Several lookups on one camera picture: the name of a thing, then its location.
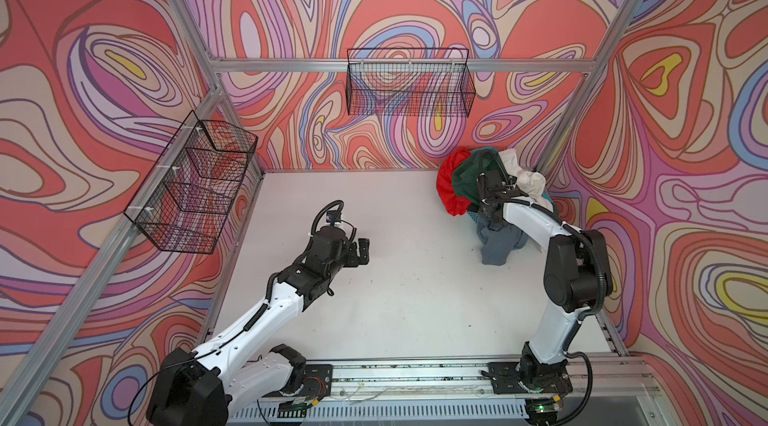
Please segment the green t shirt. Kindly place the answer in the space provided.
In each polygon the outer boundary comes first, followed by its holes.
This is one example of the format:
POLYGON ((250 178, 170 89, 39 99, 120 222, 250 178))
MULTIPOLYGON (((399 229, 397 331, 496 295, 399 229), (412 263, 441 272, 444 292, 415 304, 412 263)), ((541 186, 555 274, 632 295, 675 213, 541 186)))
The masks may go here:
POLYGON ((453 187, 458 196, 470 200, 471 204, 479 205, 478 176, 485 171, 498 170, 506 174, 499 151, 487 147, 471 152, 471 157, 465 160, 453 173, 453 187))

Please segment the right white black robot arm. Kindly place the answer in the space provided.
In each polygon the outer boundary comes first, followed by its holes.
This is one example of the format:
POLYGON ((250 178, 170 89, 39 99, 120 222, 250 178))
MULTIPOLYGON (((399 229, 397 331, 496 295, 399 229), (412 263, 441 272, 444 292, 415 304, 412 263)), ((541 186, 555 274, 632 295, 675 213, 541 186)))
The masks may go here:
POLYGON ((605 238, 560 219, 499 171, 480 173, 477 188, 479 212, 492 226, 518 228, 545 254, 542 283, 549 303, 513 374, 522 388, 539 392, 564 377, 572 341, 609 295, 605 238))

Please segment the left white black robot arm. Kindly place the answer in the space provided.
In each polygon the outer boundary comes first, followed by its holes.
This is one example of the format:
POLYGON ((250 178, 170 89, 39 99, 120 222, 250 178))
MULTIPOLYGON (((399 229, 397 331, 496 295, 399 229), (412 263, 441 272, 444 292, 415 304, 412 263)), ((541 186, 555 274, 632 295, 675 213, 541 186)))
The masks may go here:
POLYGON ((305 357, 285 344, 253 356, 281 328, 319 298, 345 268, 369 262, 370 242, 342 217, 335 200, 315 216, 305 249, 267 280, 255 306, 191 351, 177 348, 147 380, 146 420, 152 425, 224 425, 231 415, 271 394, 287 398, 285 411, 304 413, 330 387, 308 370, 305 357))

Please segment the white t shirt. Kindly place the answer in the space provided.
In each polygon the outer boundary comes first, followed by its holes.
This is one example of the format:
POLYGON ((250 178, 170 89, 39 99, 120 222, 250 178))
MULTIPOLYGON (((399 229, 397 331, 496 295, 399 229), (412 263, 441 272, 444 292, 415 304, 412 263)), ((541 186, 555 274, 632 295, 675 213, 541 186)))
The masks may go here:
POLYGON ((500 151, 499 158, 506 173, 523 193, 550 212, 554 211, 552 202, 545 197, 546 179, 542 174, 521 167, 514 149, 500 151))

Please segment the red t shirt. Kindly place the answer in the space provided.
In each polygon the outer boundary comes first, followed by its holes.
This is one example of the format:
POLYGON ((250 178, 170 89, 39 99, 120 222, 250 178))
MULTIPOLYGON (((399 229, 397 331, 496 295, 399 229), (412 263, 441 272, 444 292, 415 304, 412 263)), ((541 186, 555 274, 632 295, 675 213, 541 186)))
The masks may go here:
POLYGON ((463 216, 471 202, 465 197, 458 196, 453 187, 453 173, 468 158, 471 153, 466 148, 457 148, 449 154, 438 168, 436 191, 446 212, 453 216, 463 216))

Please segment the grey t shirt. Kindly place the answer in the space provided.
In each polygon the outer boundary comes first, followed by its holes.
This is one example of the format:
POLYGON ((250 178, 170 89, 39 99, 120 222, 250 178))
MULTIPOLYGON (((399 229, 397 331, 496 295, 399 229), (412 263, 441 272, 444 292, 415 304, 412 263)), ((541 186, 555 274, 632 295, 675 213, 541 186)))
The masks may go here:
POLYGON ((477 215, 476 234, 482 244, 481 263, 487 266, 503 266, 509 255, 522 249, 529 237, 517 226, 502 221, 492 223, 486 216, 477 215))

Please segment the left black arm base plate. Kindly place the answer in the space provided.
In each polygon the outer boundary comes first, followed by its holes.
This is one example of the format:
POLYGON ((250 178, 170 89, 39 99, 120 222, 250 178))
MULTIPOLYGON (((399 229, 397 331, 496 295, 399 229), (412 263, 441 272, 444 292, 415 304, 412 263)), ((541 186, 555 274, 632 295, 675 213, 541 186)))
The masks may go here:
POLYGON ((330 363, 309 364, 283 389, 271 392, 266 397, 322 399, 332 392, 332 379, 333 366, 330 363))

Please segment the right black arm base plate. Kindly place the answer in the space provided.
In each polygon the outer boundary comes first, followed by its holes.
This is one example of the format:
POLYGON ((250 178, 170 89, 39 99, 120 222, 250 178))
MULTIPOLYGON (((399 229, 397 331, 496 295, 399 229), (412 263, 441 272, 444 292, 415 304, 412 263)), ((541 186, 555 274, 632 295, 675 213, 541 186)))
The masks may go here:
POLYGON ((535 394, 564 396, 573 391, 567 362, 540 364, 534 359, 520 362, 491 362, 480 374, 491 382, 493 392, 501 394, 535 394))

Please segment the aluminium frame back beam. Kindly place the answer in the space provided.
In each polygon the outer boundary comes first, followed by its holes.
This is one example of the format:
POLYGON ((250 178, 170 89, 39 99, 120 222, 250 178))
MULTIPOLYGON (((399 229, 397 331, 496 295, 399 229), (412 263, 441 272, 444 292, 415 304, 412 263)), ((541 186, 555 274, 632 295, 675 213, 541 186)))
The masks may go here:
POLYGON ((209 61, 217 73, 341 73, 350 64, 392 64, 421 68, 430 64, 466 65, 470 72, 565 72, 591 73, 597 62, 588 59, 220 59, 209 61))

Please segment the aluminium front rail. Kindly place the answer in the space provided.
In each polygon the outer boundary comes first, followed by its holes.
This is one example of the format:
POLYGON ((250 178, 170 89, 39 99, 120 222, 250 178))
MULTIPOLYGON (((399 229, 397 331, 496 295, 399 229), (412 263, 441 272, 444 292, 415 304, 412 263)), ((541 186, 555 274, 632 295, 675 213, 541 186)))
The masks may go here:
POLYGON ((513 357, 308 361, 333 366, 332 392, 301 413, 287 398, 263 397, 224 425, 395 425, 482 423, 521 425, 674 425, 649 367, 627 356, 594 355, 567 366, 570 394, 493 392, 480 371, 513 357))

